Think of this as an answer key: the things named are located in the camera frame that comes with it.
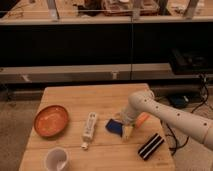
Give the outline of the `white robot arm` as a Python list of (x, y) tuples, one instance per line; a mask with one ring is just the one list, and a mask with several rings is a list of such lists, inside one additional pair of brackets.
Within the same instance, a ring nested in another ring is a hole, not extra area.
[(213, 120), (161, 104), (155, 100), (151, 90), (130, 94), (127, 106), (120, 113), (121, 120), (124, 125), (130, 125), (142, 112), (171, 124), (213, 151)]

